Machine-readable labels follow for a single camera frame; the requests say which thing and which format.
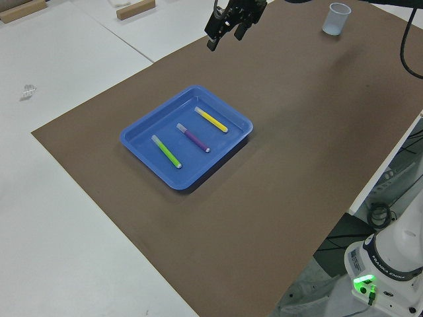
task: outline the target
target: blue tray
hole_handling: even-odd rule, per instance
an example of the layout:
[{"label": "blue tray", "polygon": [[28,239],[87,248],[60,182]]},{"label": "blue tray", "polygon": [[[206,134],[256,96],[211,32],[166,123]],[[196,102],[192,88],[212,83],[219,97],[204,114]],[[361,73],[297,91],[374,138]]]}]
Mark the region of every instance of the blue tray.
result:
[{"label": "blue tray", "polygon": [[[194,111],[198,106],[223,125],[224,133]],[[209,148],[206,153],[176,128],[181,123]],[[120,141],[166,184],[184,190],[252,131],[251,121],[201,86],[190,86],[120,134]],[[177,169],[151,140],[156,135],[182,163]]]}]

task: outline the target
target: marker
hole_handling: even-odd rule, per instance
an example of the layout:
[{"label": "marker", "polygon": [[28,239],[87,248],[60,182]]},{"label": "marker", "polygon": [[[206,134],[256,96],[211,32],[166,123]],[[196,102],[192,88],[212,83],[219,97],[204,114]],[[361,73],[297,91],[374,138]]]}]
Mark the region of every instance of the marker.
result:
[{"label": "marker", "polygon": [[228,129],[225,127],[222,123],[218,122],[215,118],[213,118],[211,115],[209,115],[204,110],[201,110],[199,107],[195,107],[195,112],[197,112],[199,115],[201,115],[204,119],[209,121],[210,123],[214,124],[216,127],[218,127],[223,132],[227,133]]},{"label": "marker", "polygon": [[176,168],[181,168],[182,164],[178,161],[176,157],[170,152],[167,147],[160,141],[160,139],[153,134],[151,137],[154,143],[160,148],[160,150],[167,156],[167,158],[176,166]]},{"label": "marker", "polygon": [[176,127],[187,136],[192,142],[197,144],[204,152],[209,153],[210,148],[202,143],[194,134],[192,134],[188,129],[186,129],[182,124],[178,123]]}]

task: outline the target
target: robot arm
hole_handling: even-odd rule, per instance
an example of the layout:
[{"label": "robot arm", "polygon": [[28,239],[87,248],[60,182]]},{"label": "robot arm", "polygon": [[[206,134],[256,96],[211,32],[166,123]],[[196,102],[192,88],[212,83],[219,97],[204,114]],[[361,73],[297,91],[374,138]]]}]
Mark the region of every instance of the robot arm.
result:
[{"label": "robot arm", "polygon": [[[286,0],[290,3],[304,3],[310,0]],[[400,7],[409,7],[423,9],[423,0],[360,0],[380,5],[396,5]],[[225,9],[217,6],[217,0],[214,2],[213,13],[204,29],[210,37],[207,47],[214,51],[220,39],[225,33],[238,26],[234,35],[238,40],[242,40],[245,32],[256,24],[264,9],[266,0],[229,0]]]}]

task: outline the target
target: purple marker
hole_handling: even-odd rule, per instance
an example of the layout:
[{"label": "purple marker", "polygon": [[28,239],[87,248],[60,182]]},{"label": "purple marker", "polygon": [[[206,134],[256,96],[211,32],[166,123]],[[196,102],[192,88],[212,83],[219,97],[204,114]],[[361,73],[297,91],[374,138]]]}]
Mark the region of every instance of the purple marker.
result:
[{"label": "purple marker", "polygon": [[182,124],[178,123],[176,127],[185,134],[192,142],[197,144],[203,151],[206,153],[210,152],[210,148],[202,143],[194,134],[192,134],[188,129],[186,129]]}]

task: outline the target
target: clear plastic object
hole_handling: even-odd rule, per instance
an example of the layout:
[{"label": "clear plastic object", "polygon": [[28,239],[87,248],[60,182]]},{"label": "clear plastic object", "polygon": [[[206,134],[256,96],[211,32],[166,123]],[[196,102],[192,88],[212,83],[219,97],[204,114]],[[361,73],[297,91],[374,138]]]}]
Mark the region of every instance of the clear plastic object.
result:
[{"label": "clear plastic object", "polygon": [[329,35],[341,34],[350,13],[351,8],[343,3],[330,4],[329,13],[323,24],[323,31]]},{"label": "clear plastic object", "polygon": [[22,97],[20,99],[28,100],[35,93],[35,90],[37,90],[37,87],[34,85],[25,85],[24,92],[22,93]]}]

